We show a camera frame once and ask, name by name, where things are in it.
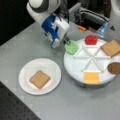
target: toast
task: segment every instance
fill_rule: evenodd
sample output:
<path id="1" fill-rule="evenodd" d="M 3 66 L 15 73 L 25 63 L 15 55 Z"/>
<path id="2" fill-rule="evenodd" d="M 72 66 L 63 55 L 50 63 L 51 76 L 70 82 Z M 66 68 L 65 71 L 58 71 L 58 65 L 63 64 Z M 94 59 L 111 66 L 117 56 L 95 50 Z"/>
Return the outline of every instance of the toast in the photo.
<path id="1" fill-rule="evenodd" d="M 42 71 L 37 71 L 30 79 L 37 88 L 41 89 L 50 80 L 50 77 Z"/>
<path id="2" fill-rule="evenodd" d="M 106 55 L 111 57 L 120 53 L 120 45 L 116 40 L 111 40 L 110 42 L 102 45 L 101 49 L 106 53 Z"/>

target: gray surface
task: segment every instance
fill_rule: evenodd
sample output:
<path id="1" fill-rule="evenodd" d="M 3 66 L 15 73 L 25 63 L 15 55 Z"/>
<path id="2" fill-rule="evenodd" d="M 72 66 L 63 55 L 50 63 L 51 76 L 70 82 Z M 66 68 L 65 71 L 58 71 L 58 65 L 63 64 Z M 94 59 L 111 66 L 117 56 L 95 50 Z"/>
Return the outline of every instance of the gray surface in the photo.
<path id="1" fill-rule="evenodd" d="M 81 39 L 89 32 L 71 26 L 70 38 Z M 73 84 L 63 65 L 64 47 L 51 49 L 38 24 L 33 24 L 0 47 L 0 80 L 42 120 L 117 120 L 120 116 L 120 76 L 102 89 L 82 89 Z M 62 80 L 52 92 L 33 96 L 18 83 L 22 67 L 36 58 L 58 63 Z"/>

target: sectioned plate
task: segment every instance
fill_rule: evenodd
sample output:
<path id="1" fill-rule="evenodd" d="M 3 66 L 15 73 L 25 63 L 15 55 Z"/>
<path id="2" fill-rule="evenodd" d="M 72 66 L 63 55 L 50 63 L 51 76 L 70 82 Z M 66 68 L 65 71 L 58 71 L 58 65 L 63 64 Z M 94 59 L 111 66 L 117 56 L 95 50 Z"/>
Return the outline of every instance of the sectioned plate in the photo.
<path id="1" fill-rule="evenodd" d="M 50 76 L 49 82 L 42 89 L 38 89 L 30 82 L 30 78 L 39 70 Z M 54 61 L 45 58 L 36 59 L 27 63 L 19 74 L 19 84 L 21 88 L 33 95 L 42 95 L 52 91 L 57 87 L 60 80 L 60 67 Z"/>
<path id="2" fill-rule="evenodd" d="M 68 74 L 82 83 L 84 83 L 84 72 L 86 71 L 97 72 L 100 84 L 112 80 L 116 75 L 107 70 L 111 58 L 100 49 L 100 46 L 105 43 L 99 39 L 96 45 L 87 46 L 84 39 L 77 41 L 79 51 L 75 55 L 70 55 L 67 52 L 64 55 L 64 66 Z"/>

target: yellow item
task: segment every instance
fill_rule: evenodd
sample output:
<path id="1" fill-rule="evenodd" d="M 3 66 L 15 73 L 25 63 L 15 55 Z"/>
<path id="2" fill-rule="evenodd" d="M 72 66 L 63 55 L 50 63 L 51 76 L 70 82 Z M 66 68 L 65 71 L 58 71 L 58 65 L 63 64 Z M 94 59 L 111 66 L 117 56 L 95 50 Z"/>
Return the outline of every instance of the yellow item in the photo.
<path id="1" fill-rule="evenodd" d="M 97 72 L 85 72 L 84 73 L 84 83 L 86 84 L 99 84 L 99 76 Z"/>

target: orange item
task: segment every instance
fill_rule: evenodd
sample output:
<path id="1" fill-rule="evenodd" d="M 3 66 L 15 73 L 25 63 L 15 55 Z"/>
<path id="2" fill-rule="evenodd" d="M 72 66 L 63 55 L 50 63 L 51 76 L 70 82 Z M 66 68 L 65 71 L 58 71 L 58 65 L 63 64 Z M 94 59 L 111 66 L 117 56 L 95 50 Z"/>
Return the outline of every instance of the orange item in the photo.
<path id="1" fill-rule="evenodd" d="M 86 84 L 99 84 L 99 76 L 97 72 L 85 72 L 84 73 L 84 83 Z"/>
<path id="2" fill-rule="evenodd" d="M 78 26 L 78 29 L 79 29 L 79 30 L 82 30 L 82 31 L 86 31 L 86 28 L 83 27 L 83 26 L 80 26 L 80 25 Z"/>

